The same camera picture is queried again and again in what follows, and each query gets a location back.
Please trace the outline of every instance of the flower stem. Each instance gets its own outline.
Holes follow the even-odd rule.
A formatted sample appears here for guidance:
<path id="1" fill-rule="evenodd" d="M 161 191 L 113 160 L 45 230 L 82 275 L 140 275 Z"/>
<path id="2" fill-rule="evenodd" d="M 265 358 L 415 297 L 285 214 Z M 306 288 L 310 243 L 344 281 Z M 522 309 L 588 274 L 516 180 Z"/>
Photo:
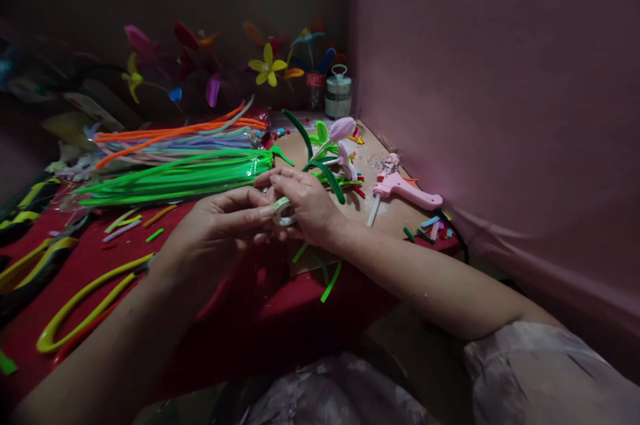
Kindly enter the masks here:
<path id="1" fill-rule="evenodd" d="M 309 47 L 309 58 L 311 59 L 311 68 L 315 69 L 313 65 L 313 53 L 311 52 L 311 41 L 307 42 L 307 46 Z"/>

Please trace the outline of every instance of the hand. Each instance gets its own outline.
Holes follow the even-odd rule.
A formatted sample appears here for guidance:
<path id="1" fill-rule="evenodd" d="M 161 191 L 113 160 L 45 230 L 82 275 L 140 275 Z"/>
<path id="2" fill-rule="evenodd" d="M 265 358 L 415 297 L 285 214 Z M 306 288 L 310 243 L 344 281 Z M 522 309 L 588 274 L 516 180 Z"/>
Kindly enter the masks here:
<path id="1" fill-rule="evenodd" d="M 310 245 L 329 248 L 332 237 L 347 224 L 347 217 L 338 210 L 315 175 L 291 167 L 277 167 L 255 179 L 256 187 L 268 185 L 273 185 L 277 195 L 291 201 L 301 229 L 280 230 L 281 240 L 285 234 L 285 238 L 301 238 Z"/>
<path id="2" fill-rule="evenodd" d="M 150 276 L 211 298 L 262 230 L 273 228 L 273 201 L 253 187 L 212 195 L 195 204 L 150 267 Z"/>

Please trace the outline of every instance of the right hand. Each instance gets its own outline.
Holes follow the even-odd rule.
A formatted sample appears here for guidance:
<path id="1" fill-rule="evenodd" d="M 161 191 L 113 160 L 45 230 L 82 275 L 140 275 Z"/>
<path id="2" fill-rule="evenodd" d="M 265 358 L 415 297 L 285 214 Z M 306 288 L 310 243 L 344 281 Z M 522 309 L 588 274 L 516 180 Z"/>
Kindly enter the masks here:
<path id="1" fill-rule="evenodd" d="M 291 167 L 276 167 L 255 179 L 256 187 L 269 185 L 273 185 L 277 195 L 291 201 L 298 219 L 300 229 L 288 227 L 286 238 L 301 238 L 310 245 L 329 248 L 331 237 L 348 220 L 329 198 L 318 178 Z"/>

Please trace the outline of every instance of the bottle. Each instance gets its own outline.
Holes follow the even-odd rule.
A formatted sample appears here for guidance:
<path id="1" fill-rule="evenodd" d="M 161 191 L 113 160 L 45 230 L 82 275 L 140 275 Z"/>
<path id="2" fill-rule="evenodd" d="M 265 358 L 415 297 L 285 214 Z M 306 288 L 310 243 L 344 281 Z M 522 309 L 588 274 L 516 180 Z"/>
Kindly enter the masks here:
<path id="1" fill-rule="evenodd" d="M 322 98 L 325 92 L 325 76 L 319 73 L 307 73 L 307 85 L 311 92 L 309 105 L 311 110 L 318 110 L 322 107 Z"/>
<path id="2" fill-rule="evenodd" d="M 342 73 L 336 73 L 335 68 L 342 67 Z M 331 68 L 334 77 L 327 79 L 327 93 L 325 94 L 325 114 L 330 119 L 340 119 L 351 114 L 351 78 L 345 77 L 347 66 L 336 64 Z"/>

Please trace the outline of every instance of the sleeve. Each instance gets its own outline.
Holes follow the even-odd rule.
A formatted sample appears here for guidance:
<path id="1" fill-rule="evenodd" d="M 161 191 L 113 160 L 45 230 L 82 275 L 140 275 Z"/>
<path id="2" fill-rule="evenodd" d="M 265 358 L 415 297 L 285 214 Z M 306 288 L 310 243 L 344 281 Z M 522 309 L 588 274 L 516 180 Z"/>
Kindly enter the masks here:
<path id="1" fill-rule="evenodd" d="M 631 424 L 640 388 L 568 330 L 515 322 L 465 347 L 478 424 Z"/>

